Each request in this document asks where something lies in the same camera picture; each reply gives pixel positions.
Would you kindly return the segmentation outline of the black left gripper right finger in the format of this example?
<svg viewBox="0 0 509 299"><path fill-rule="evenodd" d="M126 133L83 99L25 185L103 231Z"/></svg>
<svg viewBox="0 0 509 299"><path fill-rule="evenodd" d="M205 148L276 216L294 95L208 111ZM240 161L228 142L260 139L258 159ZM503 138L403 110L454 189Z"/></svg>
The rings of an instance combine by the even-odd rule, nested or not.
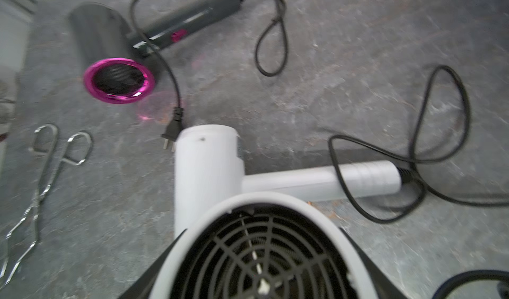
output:
<svg viewBox="0 0 509 299"><path fill-rule="evenodd" d="M388 279L388 277L369 259L367 254L354 242L343 228L339 229L349 240L360 256L368 274L374 284L376 293L380 299L407 299L407 297Z"/></svg>

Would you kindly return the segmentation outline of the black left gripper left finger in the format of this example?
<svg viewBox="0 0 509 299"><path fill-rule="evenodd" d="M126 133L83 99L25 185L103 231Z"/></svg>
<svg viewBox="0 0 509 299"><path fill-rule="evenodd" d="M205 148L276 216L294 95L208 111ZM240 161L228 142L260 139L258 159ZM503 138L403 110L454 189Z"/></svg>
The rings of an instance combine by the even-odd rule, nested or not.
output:
<svg viewBox="0 0 509 299"><path fill-rule="evenodd" d="M156 261L118 299L148 299L167 256L185 232L186 230L177 236Z"/></svg>

